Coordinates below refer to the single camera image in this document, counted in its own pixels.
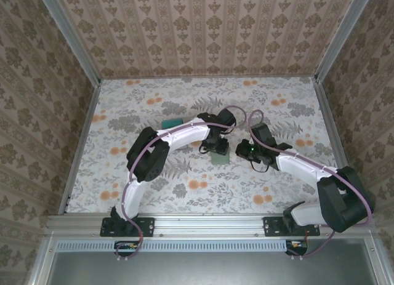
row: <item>floral wallpaper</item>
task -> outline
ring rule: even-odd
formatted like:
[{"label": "floral wallpaper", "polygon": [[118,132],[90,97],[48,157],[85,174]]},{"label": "floral wallpaper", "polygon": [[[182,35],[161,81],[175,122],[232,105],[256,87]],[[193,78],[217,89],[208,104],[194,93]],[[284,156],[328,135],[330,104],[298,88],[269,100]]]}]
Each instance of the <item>floral wallpaper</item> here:
[{"label": "floral wallpaper", "polygon": [[[260,108],[278,142],[335,164],[312,78],[104,80],[67,212],[108,212],[117,203],[127,179],[126,153],[143,128],[161,129],[163,120],[188,121],[205,111],[217,114],[230,104],[248,113]],[[241,122],[241,112],[232,111]],[[228,135],[226,165],[212,165],[209,153],[198,152],[201,142],[171,153],[147,186],[140,212],[282,212],[316,200],[316,187],[273,169],[255,172],[235,155],[237,144],[250,137],[246,129]]]},{"label": "floral wallpaper", "polygon": [[92,94],[41,0],[0,0],[0,284],[28,279]]},{"label": "floral wallpaper", "polygon": [[351,0],[59,0],[103,79],[313,74]]},{"label": "floral wallpaper", "polygon": [[369,0],[323,84],[394,264],[394,0]]}]

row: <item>purple cable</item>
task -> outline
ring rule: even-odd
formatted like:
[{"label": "purple cable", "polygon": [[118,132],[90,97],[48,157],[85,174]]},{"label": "purple cable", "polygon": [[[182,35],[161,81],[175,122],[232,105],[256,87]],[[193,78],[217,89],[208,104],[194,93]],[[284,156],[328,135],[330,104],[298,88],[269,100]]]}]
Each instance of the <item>purple cable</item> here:
[{"label": "purple cable", "polygon": [[[332,170],[330,170],[330,169],[324,167],[323,165],[321,165],[321,164],[319,164],[319,163],[317,163],[317,162],[314,162],[314,161],[311,160],[311,159],[308,159],[307,157],[299,156],[299,155],[297,155],[297,153],[293,153],[293,152],[291,152],[291,151],[282,151],[282,150],[278,150],[278,149],[276,149],[276,148],[272,148],[272,147],[270,147],[270,146],[268,146],[268,145],[262,143],[260,140],[258,140],[258,138],[257,138],[257,137],[253,134],[253,132],[252,132],[252,124],[251,124],[251,122],[252,122],[252,117],[253,117],[253,115],[256,114],[256,113],[260,113],[260,114],[261,114],[261,121],[263,121],[263,119],[264,119],[264,113],[263,113],[263,111],[262,111],[262,110],[254,110],[254,111],[252,111],[252,113],[249,115],[249,118],[247,119],[247,127],[248,127],[248,129],[249,129],[249,132],[250,132],[252,138],[253,138],[259,145],[261,145],[261,146],[263,146],[263,147],[265,147],[265,148],[268,148],[268,149],[271,150],[271,151],[275,151],[275,152],[277,152],[277,153],[283,153],[283,154],[286,154],[286,155],[293,156],[293,157],[296,157],[296,158],[298,158],[298,159],[301,159],[301,160],[307,162],[308,164],[310,164],[310,165],[312,165],[312,166],[315,166],[315,167],[317,167],[317,168],[320,168],[322,171],[328,172],[328,173],[330,173],[331,175],[333,175],[335,178],[339,179],[342,183],[344,183],[347,187],[349,187],[349,189],[351,189],[351,190],[357,195],[357,197],[361,200],[361,202],[364,204],[364,206],[365,206],[365,208],[366,208],[366,210],[367,210],[367,220],[366,220],[365,222],[363,222],[363,223],[357,223],[356,225],[368,225],[368,224],[371,222],[371,220],[372,220],[371,208],[369,207],[367,201],[364,199],[363,195],[362,195],[353,185],[351,185],[351,183],[347,182],[345,179],[343,179],[341,176],[339,176],[336,172],[334,172],[334,171],[332,171]],[[305,255],[300,256],[300,257],[309,257],[309,256],[312,256],[312,255],[314,255],[315,253],[319,252],[325,245],[327,245],[327,243],[331,240],[331,238],[332,238],[334,235],[335,235],[335,231],[332,231],[331,235],[327,238],[327,240],[325,240],[325,242],[324,242],[319,248],[317,248],[315,251],[313,251],[313,252],[311,252],[311,253],[305,254]],[[292,251],[292,250],[290,250],[290,249],[288,249],[288,250],[289,250],[290,252],[294,253],[295,255],[297,255],[297,253],[295,253],[294,251]]]},{"label": "purple cable", "polygon": [[[242,113],[244,114],[244,120],[241,122],[241,124],[238,124],[238,125],[236,125],[236,126],[227,126],[227,125],[222,125],[222,124],[217,124],[217,123],[211,123],[211,122],[196,122],[196,123],[191,123],[191,124],[185,124],[185,125],[183,125],[183,126],[180,126],[180,127],[178,127],[178,128],[169,130],[168,132],[163,133],[163,134],[161,134],[161,135],[155,137],[153,140],[151,140],[150,142],[148,142],[148,144],[145,146],[145,148],[142,149],[142,151],[139,153],[139,155],[138,155],[137,158],[135,159],[133,165],[132,165],[131,168],[130,168],[130,172],[129,172],[129,181],[126,183],[126,186],[125,186],[124,189],[123,189],[122,199],[121,199],[121,200],[122,200],[122,201],[121,201],[121,209],[122,209],[123,216],[126,218],[126,220],[127,220],[128,222],[130,222],[130,223],[138,230],[140,242],[139,242],[139,245],[137,246],[137,248],[135,249],[135,251],[134,251],[130,256],[128,256],[127,258],[130,258],[130,257],[135,256],[136,253],[138,253],[138,251],[140,250],[140,248],[141,248],[141,246],[142,246],[142,242],[143,242],[143,234],[142,234],[141,228],[140,228],[130,217],[127,216],[126,211],[124,210],[124,200],[125,200],[125,198],[126,198],[126,191],[127,191],[127,189],[129,188],[129,186],[131,185],[131,181],[132,181],[132,179],[133,179],[133,178],[132,178],[132,174],[134,173],[135,167],[137,167],[137,164],[138,164],[138,162],[141,160],[143,154],[144,154],[144,153],[145,153],[155,142],[157,142],[157,141],[158,141],[159,139],[161,139],[162,137],[165,137],[165,136],[167,136],[167,135],[173,134],[174,132],[177,132],[177,131],[182,130],[182,129],[184,129],[184,128],[189,128],[189,127],[199,126],[199,125],[206,125],[206,126],[211,125],[211,126],[216,126],[216,127],[226,128],[226,129],[234,129],[234,128],[239,128],[239,127],[243,126],[243,125],[246,123],[247,114],[246,114],[246,112],[245,112],[245,110],[244,110],[243,108],[241,108],[241,107],[239,107],[239,106],[236,106],[236,105],[229,105],[229,106],[226,106],[225,108],[223,108],[223,110],[226,109],[226,108],[237,108],[237,109],[239,109],[239,110],[242,111]],[[120,247],[120,246],[122,246],[122,245],[119,245],[119,246],[116,248],[116,251],[115,251],[116,256],[118,256],[118,259],[121,258],[121,256],[120,256],[119,253],[118,253],[119,247]]]}]

